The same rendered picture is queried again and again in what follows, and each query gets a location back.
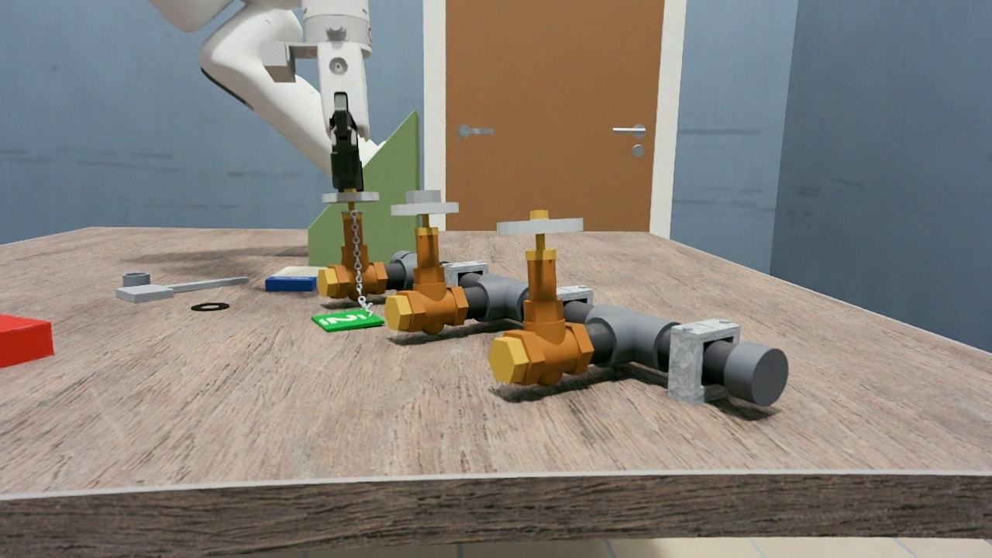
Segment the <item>bag of cable ties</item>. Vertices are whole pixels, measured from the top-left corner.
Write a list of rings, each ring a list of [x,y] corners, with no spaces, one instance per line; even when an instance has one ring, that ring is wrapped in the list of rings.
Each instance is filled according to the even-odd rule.
[[[266,291],[313,291],[320,269],[327,267],[286,267],[265,280]]]

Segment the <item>red flat block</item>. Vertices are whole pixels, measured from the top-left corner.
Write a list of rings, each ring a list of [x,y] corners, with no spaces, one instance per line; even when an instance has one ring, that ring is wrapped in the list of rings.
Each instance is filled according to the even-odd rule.
[[[52,322],[0,314],[0,370],[51,356]]]

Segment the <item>black rubber ring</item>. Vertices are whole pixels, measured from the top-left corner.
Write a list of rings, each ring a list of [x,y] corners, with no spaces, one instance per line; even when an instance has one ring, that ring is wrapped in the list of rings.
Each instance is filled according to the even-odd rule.
[[[217,308],[202,308],[202,307],[205,307],[205,306],[219,306],[219,307],[217,307]],[[196,312],[213,312],[213,311],[223,310],[224,308],[229,308],[229,305],[227,303],[222,303],[222,301],[210,301],[210,303],[202,303],[202,304],[198,304],[198,305],[195,305],[195,306],[191,306],[191,310],[194,310]]]

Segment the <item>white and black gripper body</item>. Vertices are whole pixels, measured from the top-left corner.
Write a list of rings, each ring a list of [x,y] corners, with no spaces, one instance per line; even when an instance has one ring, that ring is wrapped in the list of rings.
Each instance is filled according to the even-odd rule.
[[[357,41],[329,40],[316,41],[318,45],[307,47],[309,56],[318,54],[318,74],[320,105],[325,120],[327,136],[332,140],[332,114],[336,117],[336,91],[346,91],[348,99],[347,125],[352,125],[352,117],[357,124],[360,138],[370,140],[367,107],[367,84],[363,59],[372,54],[367,43]],[[308,50],[316,49],[316,50]],[[339,68],[340,66],[340,68]]]

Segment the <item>green tag with silver chain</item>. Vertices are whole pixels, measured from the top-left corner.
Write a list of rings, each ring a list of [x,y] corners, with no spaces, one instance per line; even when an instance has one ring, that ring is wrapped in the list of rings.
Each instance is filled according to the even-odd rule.
[[[355,212],[356,215],[352,216],[352,212]],[[352,243],[355,243],[354,238],[358,239],[358,243],[360,243],[360,238],[357,236],[357,230],[359,229],[359,226],[356,224],[357,220],[355,219],[357,217],[357,212],[363,212],[363,211],[341,212],[341,213],[350,213],[351,218],[353,218],[353,225],[351,227],[352,230],[354,231],[354,237],[352,238]],[[354,229],[353,226],[356,226],[356,229]],[[382,320],[382,318],[378,317],[378,315],[375,315],[373,314],[372,311],[368,310],[368,308],[372,306],[373,303],[368,304],[366,307],[365,304],[366,299],[365,297],[361,296],[360,291],[362,289],[362,285],[361,285],[362,278],[360,276],[359,270],[361,269],[362,266],[359,263],[359,258],[358,258],[360,257],[360,250],[358,250],[358,245],[357,245],[358,243],[355,243],[356,250],[354,250],[353,255],[356,257],[356,263],[354,267],[355,269],[357,269],[356,282],[359,283],[357,284],[356,289],[359,291],[360,294],[360,298],[358,299],[358,301],[360,301],[362,310],[356,310],[356,311],[350,311],[344,313],[333,313],[327,315],[311,315],[312,321],[315,322],[315,324],[318,324],[318,326],[320,326],[320,328],[322,328],[323,331],[326,332],[348,331],[348,329],[358,329],[358,328],[363,328],[363,326],[378,326],[385,324],[385,320]],[[355,254],[355,252],[359,252],[358,257]],[[357,265],[360,265],[360,268],[357,268]],[[360,278],[360,281],[357,280],[358,278]],[[360,288],[358,288],[359,285]],[[361,298],[363,298],[363,301],[360,300]]]

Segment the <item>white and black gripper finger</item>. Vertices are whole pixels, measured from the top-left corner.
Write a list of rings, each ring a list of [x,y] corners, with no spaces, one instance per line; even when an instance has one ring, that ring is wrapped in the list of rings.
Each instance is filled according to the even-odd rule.
[[[332,157],[332,186],[334,188],[360,188],[362,186],[360,152],[352,152],[357,151],[356,130],[357,123],[353,117],[352,125],[347,125],[346,91],[336,91],[336,117],[334,118],[334,114],[332,114],[332,152],[330,152]]]
[[[348,111],[348,100],[347,100],[347,112],[350,112],[350,111]],[[352,152],[360,152],[360,150],[359,150],[359,138],[358,138],[358,134],[356,135],[356,141],[357,141],[357,151],[352,151]],[[363,191],[363,167],[362,167],[362,160],[360,161],[360,168],[361,168],[362,186],[360,188],[356,188],[356,191]],[[338,188],[338,193],[344,193],[344,188]]]

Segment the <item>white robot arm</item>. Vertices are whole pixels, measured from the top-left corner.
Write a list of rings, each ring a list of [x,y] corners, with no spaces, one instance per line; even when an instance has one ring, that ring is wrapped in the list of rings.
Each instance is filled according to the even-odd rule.
[[[147,1],[172,26],[193,33],[235,0]],[[320,93],[295,75],[295,59],[315,59],[305,51],[316,41],[357,41],[371,47],[368,0],[239,1],[243,8],[201,45],[202,73],[332,179],[332,140],[325,131]],[[291,11],[300,8],[304,42]]]

